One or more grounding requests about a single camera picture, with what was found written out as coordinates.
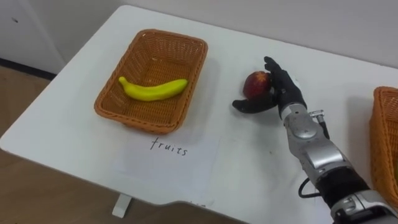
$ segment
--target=wall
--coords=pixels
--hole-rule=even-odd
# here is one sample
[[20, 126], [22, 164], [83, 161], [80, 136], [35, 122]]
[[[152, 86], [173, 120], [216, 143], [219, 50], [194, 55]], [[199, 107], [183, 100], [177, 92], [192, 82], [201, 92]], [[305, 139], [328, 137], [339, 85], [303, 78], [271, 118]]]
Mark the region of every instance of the wall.
[[73, 57], [118, 6], [131, 4], [398, 68], [396, 0], [30, 2], [65, 60]]
[[28, 4], [0, 1], [0, 58], [58, 73], [65, 61]]

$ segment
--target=banana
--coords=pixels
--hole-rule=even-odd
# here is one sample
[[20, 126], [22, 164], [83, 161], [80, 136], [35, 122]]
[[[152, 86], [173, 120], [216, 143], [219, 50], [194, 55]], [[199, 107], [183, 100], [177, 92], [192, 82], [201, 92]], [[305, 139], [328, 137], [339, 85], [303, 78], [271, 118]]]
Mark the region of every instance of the banana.
[[186, 79], [178, 79], [158, 86], [140, 86], [129, 83], [125, 77], [119, 77], [127, 96], [135, 100], [155, 101], [164, 100], [181, 93], [188, 84]]

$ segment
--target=apple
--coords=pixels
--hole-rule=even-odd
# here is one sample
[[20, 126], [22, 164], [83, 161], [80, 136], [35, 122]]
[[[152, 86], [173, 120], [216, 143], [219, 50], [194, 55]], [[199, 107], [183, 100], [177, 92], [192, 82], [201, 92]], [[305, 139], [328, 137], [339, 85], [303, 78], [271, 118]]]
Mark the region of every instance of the apple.
[[258, 71], [250, 74], [243, 86], [243, 94], [247, 99], [269, 91], [271, 89], [271, 76], [269, 73]]

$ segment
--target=brown wicker basket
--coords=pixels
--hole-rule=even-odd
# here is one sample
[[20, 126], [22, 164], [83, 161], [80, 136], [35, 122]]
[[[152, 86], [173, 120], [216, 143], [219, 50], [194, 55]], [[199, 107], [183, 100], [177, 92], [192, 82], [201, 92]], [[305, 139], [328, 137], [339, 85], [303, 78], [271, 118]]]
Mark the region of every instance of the brown wicker basket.
[[370, 140], [373, 184], [388, 202], [398, 207], [398, 89], [375, 89]]
[[[140, 31], [105, 87], [97, 97], [95, 111], [105, 118], [150, 133], [167, 134], [179, 128], [185, 119], [207, 54], [201, 39], [171, 32]], [[188, 80], [183, 93], [172, 98], [143, 102], [128, 97], [118, 78], [131, 83], [156, 86], [179, 78]]]

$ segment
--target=silver robotic arm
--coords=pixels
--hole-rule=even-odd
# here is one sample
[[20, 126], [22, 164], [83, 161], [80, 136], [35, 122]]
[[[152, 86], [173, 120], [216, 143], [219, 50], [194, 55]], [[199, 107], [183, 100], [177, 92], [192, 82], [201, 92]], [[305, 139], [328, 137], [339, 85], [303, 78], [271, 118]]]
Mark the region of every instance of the silver robotic arm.
[[[265, 57], [264, 61], [266, 70], [271, 72], [273, 92], [236, 100], [233, 106], [242, 113], [258, 113], [278, 106], [289, 149], [318, 189], [316, 196], [321, 196], [329, 206], [335, 224], [397, 224], [397, 212], [368, 187], [330, 140], [323, 111], [309, 113], [289, 74], [272, 58]], [[315, 196], [302, 195], [302, 187], [301, 197]]]
[[331, 208], [336, 224], [393, 224], [397, 212], [370, 190], [349, 160], [327, 137], [323, 112], [308, 113], [294, 103], [281, 111], [291, 153], [299, 159], [312, 184]]

